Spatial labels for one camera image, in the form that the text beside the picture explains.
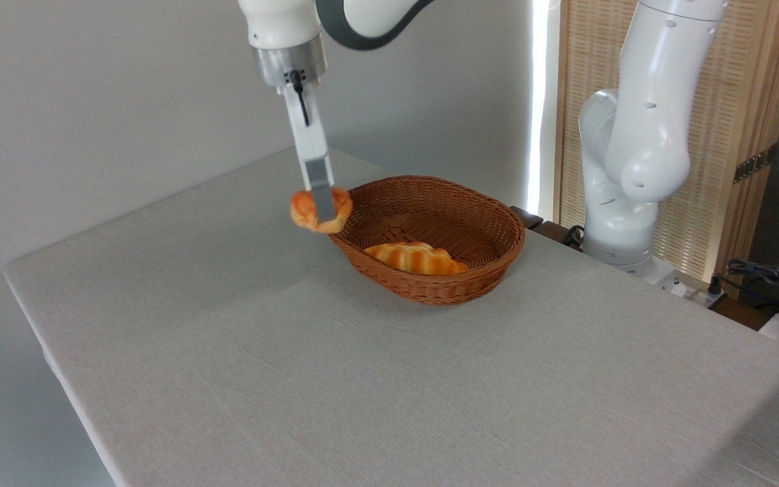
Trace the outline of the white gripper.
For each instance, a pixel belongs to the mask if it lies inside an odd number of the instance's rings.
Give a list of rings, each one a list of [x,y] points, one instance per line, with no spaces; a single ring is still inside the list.
[[[300,160],[305,160],[306,179],[316,208],[319,224],[336,218],[333,200],[333,169],[329,160],[327,136],[316,104],[316,90],[303,85],[297,91],[293,85],[281,90],[287,107],[293,140]]]

